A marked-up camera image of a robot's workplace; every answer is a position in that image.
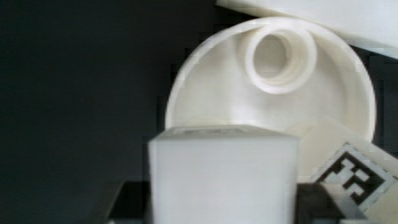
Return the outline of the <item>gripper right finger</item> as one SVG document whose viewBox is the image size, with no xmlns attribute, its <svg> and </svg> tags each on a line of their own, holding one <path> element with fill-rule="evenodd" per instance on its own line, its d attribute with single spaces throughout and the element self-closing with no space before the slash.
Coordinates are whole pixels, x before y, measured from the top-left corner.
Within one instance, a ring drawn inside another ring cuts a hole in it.
<svg viewBox="0 0 398 224">
<path fill-rule="evenodd" d="M 294 224 L 369 224 L 371 221 L 342 187 L 299 183 L 296 187 Z"/>
</svg>

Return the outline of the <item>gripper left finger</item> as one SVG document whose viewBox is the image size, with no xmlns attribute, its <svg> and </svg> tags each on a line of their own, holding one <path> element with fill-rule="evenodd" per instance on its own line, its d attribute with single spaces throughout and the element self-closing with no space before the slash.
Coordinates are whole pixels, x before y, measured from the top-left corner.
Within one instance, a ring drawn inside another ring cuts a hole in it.
<svg viewBox="0 0 398 224">
<path fill-rule="evenodd" d="M 143 224 L 148 183 L 113 182 L 106 193 L 104 224 Z"/>
</svg>

